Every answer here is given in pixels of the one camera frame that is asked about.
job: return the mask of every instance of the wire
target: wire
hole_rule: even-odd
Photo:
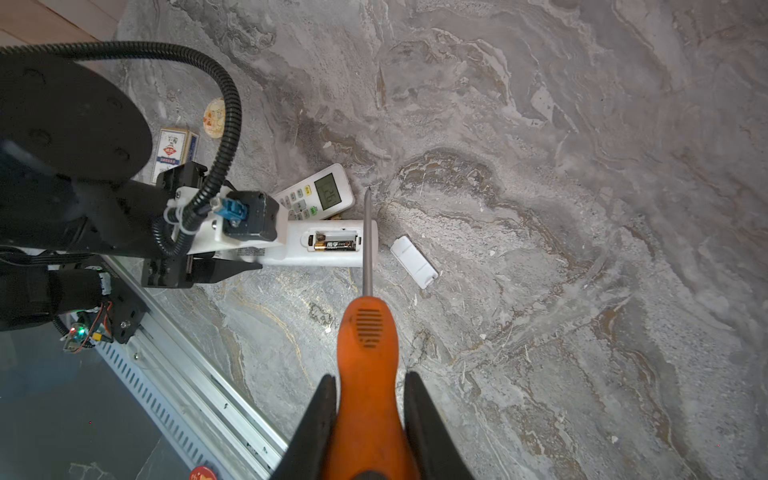
[[[0,246],[0,262],[13,266],[46,266],[80,263],[92,256],[93,253],[40,253],[39,255],[28,255],[26,252],[15,247]]]
[[[114,335],[112,335],[112,332],[109,330],[109,327],[107,326],[107,320],[109,319],[110,310],[112,310],[112,302],[109,303],[109,306],[107,307],[107,312],[104,314],[104,331],[107,332],[110,337],[114,338]]]
[[[53,326],[56,327],[56,330],[61,334],[61,336],[69,335],[69,329],[64,324],[64,322],[61,321],[60,318],[58,318],[58,315],[53,315]]]
[[[110,302],[110,303],[109,303],[109,307],[107,308],[107,311],[109,311],[109,309],[110,309],[110,308],[112,308],[112,302]],[[88,330],[88,335],[86,335],[85,339],[83,339],[83,343],[81,343],[81,344],[80,344],[80,346],[78,347],[78,349],[77,349],[77,350],[75,350],[75,351],[74,351],[74,352],[72,352],[72,353],[77,353],[77,352],[79,352],[80,350],[82,350],[82,349],[83,349],[83,346],[85,346],[85,343],[88,341],[88,339],[90,339],[90,338],[91,338],[91,334],[94,332],[94,328],[96,328],[96,325],[98,325],[98,324],[99,324],[99,321],[98,321],[98,319],[99,319],[99,317],[101,316],[101,312],[103,312],[103,311],[104,311],[104,304],[102,303],[102,304],[101,304],[101,308],[98,310],[98,313],[96,314],[96,319],[94,320],[94,323],[93,323],[93,325],[91,325],[91,329],[90,329],[90,330]]]

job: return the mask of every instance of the screwdriver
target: screwdriver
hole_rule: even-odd
[[[326,480],[409,480],[419,473],[395,398],[399,344],[389,307],[373,296],[371,192],[362,224],[362,296],[344,312],[336,344],[341,395],[323,466]]]

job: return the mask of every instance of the metal rail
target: metal rail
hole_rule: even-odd
[[[127,368],[139,372],[151,384],[155,395],[165,401],[169,411],[180,416],[189,433],[210,453],[211,458],[198,456],[203,463],[195,462],[192,466],[204,465],[205,461],[213,463],[222,471],[220,478],[269,478],[287,449],[286,440],[245,400],[120,260],[107,256],[104,259],[149,309],[131,340],[122,346],[113,344],[112,348],[124,363],[127,359],[132,364]],[[107,353],[106,349],[99,350],[102,355]],[[116,372],[123,379],[123,367],[120,369]],[[145,404],[144,399],[137,399]],[[161,430],[168,437],[165,429]],[[175,434],[168,440],[178,443],[183,439]],[[186,448],[174,447],[177,451]],[[185,455],[182,458],[190,461]]]

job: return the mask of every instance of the marble floor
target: marble floor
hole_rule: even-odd
[[[237,187],[338,162],[372,188],[398,392],[422,374],[476,478],[768,476],[768,4],[131,0],[116,36],[230,72]],[[202,133],[205,74],[111,68],[154,132]],[[265,268],[153,294],[291,436],[360,285]]]

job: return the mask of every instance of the white remote control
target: white remote control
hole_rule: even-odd
[[[324,220],[355,204],[341,164],[333,164],[272,197],[288,209],[288,220]]]

